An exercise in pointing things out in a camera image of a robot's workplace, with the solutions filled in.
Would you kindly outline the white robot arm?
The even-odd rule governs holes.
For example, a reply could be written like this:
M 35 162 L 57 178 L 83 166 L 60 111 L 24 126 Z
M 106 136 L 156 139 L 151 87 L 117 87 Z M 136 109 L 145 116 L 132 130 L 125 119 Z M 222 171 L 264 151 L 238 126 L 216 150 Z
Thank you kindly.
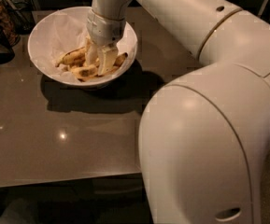
M 270 147 L 270 25 L 225 0 L 92 0 L 88 31 L 121 38 L 138 2 L 200 63 L 149 100 L 139 159 L 154 224 L 261 224 Z

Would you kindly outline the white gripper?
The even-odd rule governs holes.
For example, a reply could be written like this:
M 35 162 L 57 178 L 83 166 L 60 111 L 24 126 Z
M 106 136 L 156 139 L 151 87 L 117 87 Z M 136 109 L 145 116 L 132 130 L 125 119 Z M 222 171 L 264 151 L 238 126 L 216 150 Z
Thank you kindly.
M 94 64 L 99 58 L 98 75 L 103 76 L 109 72 L 118 57 L 116 45 L 124 34 L 126 20 L 110 20 L 97 15 L 92 9 L 87 16 L 87 31 L 85 44 L 85 63 L 87 66 Z

